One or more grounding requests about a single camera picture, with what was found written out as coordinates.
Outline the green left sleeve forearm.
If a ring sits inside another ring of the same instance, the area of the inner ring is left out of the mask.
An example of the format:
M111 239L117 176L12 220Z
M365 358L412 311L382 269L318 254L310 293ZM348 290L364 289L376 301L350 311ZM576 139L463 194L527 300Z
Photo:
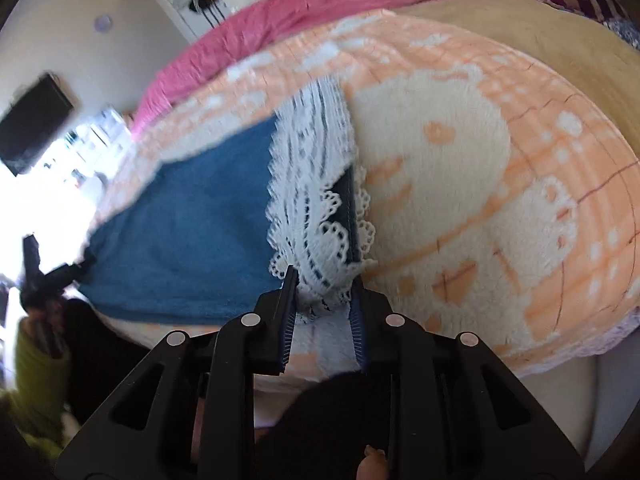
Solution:
M1 414L27 445L53 465L63 446L62 413L70 352L65 346L59 358L42 351L28 318L18 326L15 346L15 385L1 390Z

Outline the person right hand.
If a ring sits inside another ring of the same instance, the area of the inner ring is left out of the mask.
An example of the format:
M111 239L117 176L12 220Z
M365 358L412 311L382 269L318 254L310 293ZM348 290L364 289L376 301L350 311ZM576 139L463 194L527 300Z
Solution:
M387 480L388 463L383 450L368 445L357 469L357 480Z

